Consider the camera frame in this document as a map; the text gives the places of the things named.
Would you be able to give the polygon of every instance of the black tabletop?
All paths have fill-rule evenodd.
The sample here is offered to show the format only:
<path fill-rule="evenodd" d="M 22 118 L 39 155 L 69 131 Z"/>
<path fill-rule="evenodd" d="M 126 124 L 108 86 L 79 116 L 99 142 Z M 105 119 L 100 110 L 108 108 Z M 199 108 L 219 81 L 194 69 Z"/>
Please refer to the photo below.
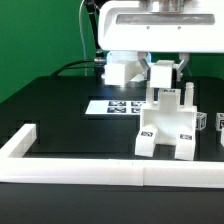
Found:
<path fill-rule="evenodd" d="M 196 132 L 196 161 L 224 161 L 216 113 L 224 112 L 224 81 L 195 84 L 194 104 L 207 113 Z M 157 145 L 153 158 L 134 155 L 138 115 L 86 115 L 90 100 L 145 100 L 145 87 L 105 86 L 93 77 L 40 77 L 0 105 L 0 144 L 24 124 L 38 139 L 25 157 L 174 160 L 174 147 Z M 0 184 L 1 223 L 223 223 L 224 191 L 170 187 Z"/>

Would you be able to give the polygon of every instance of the black and white pattern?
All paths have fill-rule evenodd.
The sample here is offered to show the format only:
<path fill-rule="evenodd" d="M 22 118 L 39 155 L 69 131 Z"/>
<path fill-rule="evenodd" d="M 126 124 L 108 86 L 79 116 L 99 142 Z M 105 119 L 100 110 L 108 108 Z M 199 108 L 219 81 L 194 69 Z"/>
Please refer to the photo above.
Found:
<path fill-rule="evenodd" d="M 196 129 L 199 127 L 199 120 L 196 119 Z"/>
<path fill-rule="evenodd" d="M 220 120 L 219 128 L 220 128 L 220 129 L 224 128 L 224 120 Z"/>
<path fill-rule="evenodd" d="M 125 107 L 108 107 L 107 113 L 110 114 L 125 114 L 126 108 Z"/>
<path fill-rule="evenodd" d="M 146 136 L 146 137 L 152 137 L 153 133 L 152 132 L 147 132 L 147 131 L 142 131 L 141 135 Z"/>
<path fill-rule="evenodd" d="M 164 93 L 175 93 L 175 90 L 174 89 L 164 89 L 163 91 Z"/>
<path fill-rule="evenodd" d="M 201 117 L 203 113 L 197 113 L 197 117 Z"/>
<path fill-rule="evenodd" d="M 125 107 L 126 105 L 126 101 L 109 101 L 110 107 Z"/>
<path fill-rule="evenodd" d="M 132 107 L 141 107 L 142 104 L 144 104 L 145 102 L 142 101 L 132 101 L 131 102 L 131 106 Z"/>
<path fill-rule="evenodd" d="M 140 111 L 141 111 L 141 109 L 140 108 L 131 108 L 131 113 L 133 113 L 133 114 L 139 114 L 140 113 Z"/>
<path fill-rule="evenodd" d="M 192 135 L 181 134 L 180 139 L 192 140 Z"/>
<path fill-rule="evenodd" d="M 201 128 L 205 127 L 205 124 L 206 124 L 206 120 L 205 120 L 205 117 L 203 117 L 201 119 Z"/>

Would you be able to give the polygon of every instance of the white 3d-printed object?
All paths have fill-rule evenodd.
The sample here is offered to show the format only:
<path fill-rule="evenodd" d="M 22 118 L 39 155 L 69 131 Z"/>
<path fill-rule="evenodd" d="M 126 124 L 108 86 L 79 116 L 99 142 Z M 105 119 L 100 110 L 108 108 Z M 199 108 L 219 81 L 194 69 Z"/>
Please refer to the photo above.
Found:
<path fill-rule="evenodd" d="M 140 131 L 135 154 L 153 156 L 156 144 L 176 145 L 175 158 L 193 160 L 197 107 L 193 106 L 193 83 L 186 84 L 185 103 L 180 105 L 180 90 L 160 89 L 158 104 L 147 83 L 146 104 L 141 107 Z"/>
<path fill-rule="evenodd" d="M 224 128 L 222 128 L 222 133 L 221 133 L 221 144 L 224 147 Z"/>
<path fill-rule="evenodd" d="M 224 128 L 224 113 L 216 114 L 216 131 L 221 131 Z"/>
<path fill-rule="evenodd" d="M 151 66 L 150 87 L 171 88 L 174 61 L 159 60 Z"/>
<path fill-rule="evenodd" d="M 204 128 L 206 128 L 206 123 L 207 123 L 207 114 L 198 112 L 196 120 L 196 130 L 201 131 Z"/>
<path fill-rule="evenodd" d="M 0 159 L 21 158 L 36 140 L 36 125 L 25 124 L 18 132 L 1 148 Z"/>
<path fill-rule="evenodd" d="M 138 59 L 146 55 L 138 55 L 138 52 L 111 51 L 107 55 L 105 65 L 105 84 L 124 86 L 137 74 L 142 74 L 144 70 Z"/>

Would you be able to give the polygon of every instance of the green wall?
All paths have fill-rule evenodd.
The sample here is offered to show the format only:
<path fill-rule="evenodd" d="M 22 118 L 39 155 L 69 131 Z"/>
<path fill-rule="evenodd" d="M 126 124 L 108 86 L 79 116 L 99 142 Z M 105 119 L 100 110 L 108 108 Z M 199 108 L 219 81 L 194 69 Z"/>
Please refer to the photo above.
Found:
<path fill-rule="evenodd" d="M 60 66 L 83 58 L 78 26 L 80 2 L 0 1 L 0 102 L 36 77 L 50 75 Z M 92 58 L 92 33 L 85 11 L 84 32 L 88 57 Z M 178 61 L 177 54 L 153 55 L 154 60 L 157 58 Z M 189 67 L 195 76 L 224 78 L 224 55 L 192 55 Z"/>

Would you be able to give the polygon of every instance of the white plastic block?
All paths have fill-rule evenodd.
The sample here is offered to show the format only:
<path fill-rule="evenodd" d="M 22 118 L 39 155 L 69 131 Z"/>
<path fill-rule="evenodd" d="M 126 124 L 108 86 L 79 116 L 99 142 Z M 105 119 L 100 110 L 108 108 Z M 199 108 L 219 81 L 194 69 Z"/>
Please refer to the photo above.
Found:
<path fill-rule="evenodd" d="M 216 131 L 221 131 L 224 127 L 224 113 L 216 114 Z"/>
<path fill-rule="evenodd" d="M 7 158 L 0 163 L 0 181 L 107 185 L 109 160 Z"/>
<path fill-rule="evenodd" d="M 144 161 L 144 186 L 224 187 L 223 162 Z"/>
<path fill-rule="evenodd" d="M 206 123 L 207 123 L 207 114 L 198 112 L 197 113 L 197 119 L 196 119 L 196 130 L 203 130 L 206 128 Z"/>
<path fill-rule="evenodd" d="M 157 131 L 156 127 L 144 127 L 140 129 L 136 138 L 135 155 L 153 156 Z"/>
<path fill-rule="evenodd" d="M 107 54 L 107 64 L 118 63 L 119 61 L 137 61 L 137 51 L 110 51 Z"/>
<path fill-rule="evenodd" d="M 175 159 L 189 160 L 194 159 L 195 135 L 192 132 L 183 132 L 177 135 Z"/>
<path fill-rule="evenodd" d="M 224 147 L 224 128 L 222 128 L 222 133 L 221 133 L 221 144 Z"/>
<path fill-rule="evenodd" d="M 154 88 L 150 87 L 150 81 L 147 81 L 146 104 L 149 107 L 154 104 Z"/>
<path fill-rule="evenodd" d="M 184 107 L 191 108 L 194 100 L 194 83 L 187 82 L 184 96 Z"/>
<path fill-rule="evenodd" d="M 21 158 L 36 140 L 36 125 L 25 124 L 18 132 L 1 148 L 0 158 Z"/>
<path fill-rule="evenodd" d="M 125 85 L 142 72 L 138 61 L 118 61 L 105 65 L 106 85 Z"/>
<path fill-rule="evenodd" d="M 151 66 L 150 86 L 152 88 L 171 88 L 174 61 L 158 61 Z"/>
<path fill-rule="evenodd" d="M 110 160 L 108 185 L 143 186 L 142 161 Z"/>

